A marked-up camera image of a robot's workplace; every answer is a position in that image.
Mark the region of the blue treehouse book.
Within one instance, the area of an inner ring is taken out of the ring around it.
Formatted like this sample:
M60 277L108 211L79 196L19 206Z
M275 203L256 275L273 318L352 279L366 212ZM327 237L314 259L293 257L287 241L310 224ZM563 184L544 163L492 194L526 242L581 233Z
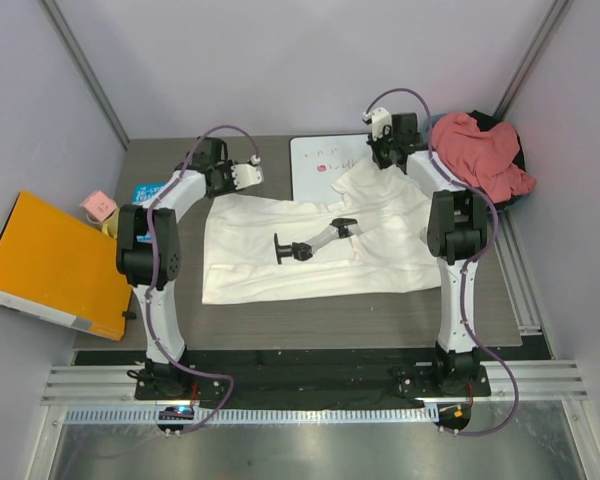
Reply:
M165 186L165 183L152 183L152 184L139 184L135 187L131 203L133 205L145 205L149 204L150 201L161 191ZM150 243L151 235L149 230L146 230L143 234L138 234L136 240L142 243Z

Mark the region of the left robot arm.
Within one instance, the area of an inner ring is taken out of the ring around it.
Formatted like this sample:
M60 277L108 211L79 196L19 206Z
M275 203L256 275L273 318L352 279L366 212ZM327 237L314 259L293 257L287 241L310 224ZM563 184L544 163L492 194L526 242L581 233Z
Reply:
M175 301L178 223L198 201L237 192L237 168L224 140L200 137L154 195L120 208L116 268L132 287L147 338L144 366L128 372L140 399L180 399L193 387Z

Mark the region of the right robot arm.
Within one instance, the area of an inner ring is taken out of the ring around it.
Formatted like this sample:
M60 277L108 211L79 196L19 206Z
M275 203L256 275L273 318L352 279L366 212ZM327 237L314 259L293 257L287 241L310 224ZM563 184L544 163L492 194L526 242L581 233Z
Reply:
M400 168L431 201L425 243L437 260L441 278L441 323L431 371L433 387L443 395L464 396L478 380L478 346L473 328L472 258L487 245L487 205L467 189L428 147L418 151L417 116L392 115L383 107L363 114L370 127L367 144L381 169Z

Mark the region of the white t-shirt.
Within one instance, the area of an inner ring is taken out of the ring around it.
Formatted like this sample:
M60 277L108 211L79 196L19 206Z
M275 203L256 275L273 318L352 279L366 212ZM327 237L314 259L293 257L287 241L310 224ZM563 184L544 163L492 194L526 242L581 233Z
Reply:
M205 225L202 301L245 304L441 284L423 239L431 201L396 167L359 161L324 205L231 194Z

